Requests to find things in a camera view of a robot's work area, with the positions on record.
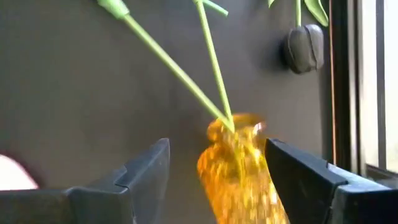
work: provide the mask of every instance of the gray wall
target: gray wall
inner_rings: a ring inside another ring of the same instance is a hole
[[[326,156],[328,62],[322,71],[296,76],[279,58],[280,41],[294,26],[293,1],[278,0],[271,10],[266,0],[216,2],[229,10],[227,19],[207,12],[233,111],[257,113],[269,134]],[[194,3],[126,3],[221,108]],[[303,7],[303,23],[311,22]],[[154,54],[94,1],[0,2],[0,153],[22,162],[41,187],[85,184],[169,137],[162,223],[212,223],[196,174],[211,120]]]

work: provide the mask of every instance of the yellow glass vase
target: yellow glass vase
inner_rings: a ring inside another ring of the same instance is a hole
[[[252,114],[233,116],[235,132],[221,121],[207,130],[214,145],[197,164],[198,174],[219,224],[288,224],[264,157],[265,122]]]

